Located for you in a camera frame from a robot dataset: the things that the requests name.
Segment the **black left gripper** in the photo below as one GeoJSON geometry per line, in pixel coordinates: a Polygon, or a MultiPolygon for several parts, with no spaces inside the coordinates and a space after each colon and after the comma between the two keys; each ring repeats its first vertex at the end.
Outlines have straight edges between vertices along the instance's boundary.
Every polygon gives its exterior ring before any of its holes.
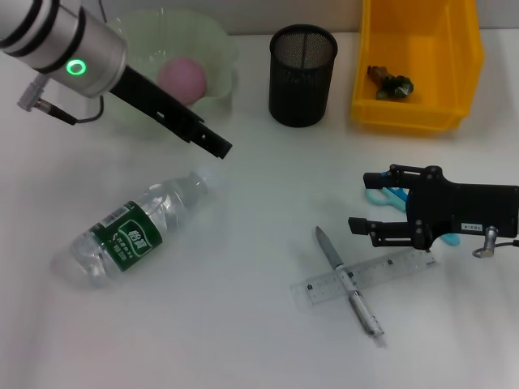
{"type": "Polygon", "coordinates": [[[224,159],[233,147],[186,106],[130,66],[125,67],[121,79],[109,92],[216,158],[224,159]]]}

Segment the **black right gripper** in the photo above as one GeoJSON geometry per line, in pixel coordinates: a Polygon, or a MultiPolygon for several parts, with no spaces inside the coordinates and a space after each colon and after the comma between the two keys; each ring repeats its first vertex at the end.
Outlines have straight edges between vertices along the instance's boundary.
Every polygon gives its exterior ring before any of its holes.
{"type": "Polygon", "coordinates": [[[407,222],[380,222],[350,217],[354,235],[368,236],[374,247],[413,246],[428,250],[448,233],[483,236],[497,229],[499,237],[518,235],[518,187],[455,183],[438,166],[390,165],[382,173],[365,173],[367,189],[408,189],[407,222]]]}

